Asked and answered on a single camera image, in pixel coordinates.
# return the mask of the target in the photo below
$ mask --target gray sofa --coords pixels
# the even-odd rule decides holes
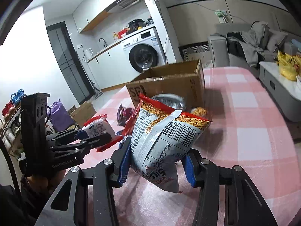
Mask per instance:
[[[232,31],[249,31],[250,24],[247,23],[225,23],[216,24],[216,33],[226,36],[228,32]],[[290,55],[296,55],[298,48],[291,43],[291,39],[301,41],[301,37],[288,33],[285,38],[285,43],[282,45],[281,50]],[[214,67],[237,66],[248,69],[256,78],[259,78],[259,70],[250,67],[247,62],[240,57],[237,57],[228,52],[226,38],[222,36],[210,35],[208,36],[208,43]],[[264,50],[265,61],[275,62],[274,58],[277,57],[277,52],[273,53],[269,50]]]

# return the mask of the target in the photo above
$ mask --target pink checkered tablecloth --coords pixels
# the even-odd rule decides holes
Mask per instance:
[[[279,226],[288,225],[301,207],[301,179],[294,143],[284,119],[261,84],[246,69],[204,70],[206,107],[212,124],[194,144],[203,158],[218,166],[241,165],[261,192]],[[126,87],[98,114],[107,114],[115,131],[119,105],[133,106]],[[97,153],[92,150],[81,168],[111,157],[117,145]],[[131,169],[126,183],[114,189],[120,225],[192,225],[199,189],[187,182],[177,163],[181,194],[154,186]],[[218,225],[224,224],[225,191],[220,186]]]

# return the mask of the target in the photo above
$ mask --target metal screw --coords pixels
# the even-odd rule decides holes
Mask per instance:
[[[241,172],[243,170],[243,168],[241,166],[239,166],[239,165],[236,165],[234,167],[234,170],[237,171],[237,172]]]
[[[201,159],[201,163],[204,164],[204,165],[207,165],[209,164],[209,160],[208,159]]]
[[[79,167],[78,167],[78,166],[71,167],[71,171],[72,171],[72,172],[77,172],[78,170],[79,170]]]
[[[103,163],[104,163],[105,165],[110,165],[112,162],[113,162],[113,161],[112,161],[111,159],[105,159],[105,160],[103,161]]]

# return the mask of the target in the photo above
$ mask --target small cardboard box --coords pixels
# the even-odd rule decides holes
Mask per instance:
[[[204,105],[205,88],[201,60],[167,64],[148,69],[126,85],[135,107],[139,94],[151,98],[162,93],[173,93],[183,97],[187,108]]]
[[[96,110],[90,102],[84,102],[75,111],[71,113],[72,118],[82,128],[84,123],[90,120],[96,114]]]

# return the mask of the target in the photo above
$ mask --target yellow bottle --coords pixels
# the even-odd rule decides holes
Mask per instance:
[[[113,32],[113,37],[114,37],[114,41],[118,41],[118,35],[115,32]]]

